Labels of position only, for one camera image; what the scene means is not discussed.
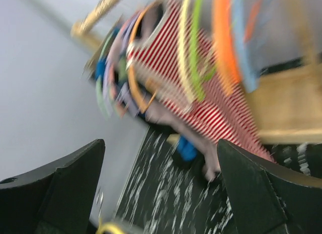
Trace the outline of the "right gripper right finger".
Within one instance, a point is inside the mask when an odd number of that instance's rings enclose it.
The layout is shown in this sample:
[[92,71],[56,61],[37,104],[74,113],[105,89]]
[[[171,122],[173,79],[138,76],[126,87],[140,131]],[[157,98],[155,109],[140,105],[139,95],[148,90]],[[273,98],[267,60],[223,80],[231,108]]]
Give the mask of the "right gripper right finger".
[[321,233],[321,179],[224,139],[217,153],[237,233]]

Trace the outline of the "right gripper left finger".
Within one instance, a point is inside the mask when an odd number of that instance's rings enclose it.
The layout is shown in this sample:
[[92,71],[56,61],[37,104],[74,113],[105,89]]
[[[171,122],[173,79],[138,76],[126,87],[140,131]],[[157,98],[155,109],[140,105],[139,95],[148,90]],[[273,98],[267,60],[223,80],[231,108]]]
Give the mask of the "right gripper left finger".
[[86,233],[105,154],[96,139],[1,181],[1,233]]

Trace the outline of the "yellow plastic hanger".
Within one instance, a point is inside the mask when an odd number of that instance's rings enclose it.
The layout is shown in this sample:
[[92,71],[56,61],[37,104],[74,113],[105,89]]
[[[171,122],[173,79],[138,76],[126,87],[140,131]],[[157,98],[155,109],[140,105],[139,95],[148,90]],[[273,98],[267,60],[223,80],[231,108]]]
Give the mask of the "yellow plastic hanger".
[[99,226],[97,228],[96,234],[126,234],[125,230],[122,227],[114,222],[103,222],[102,219],[99,219]]

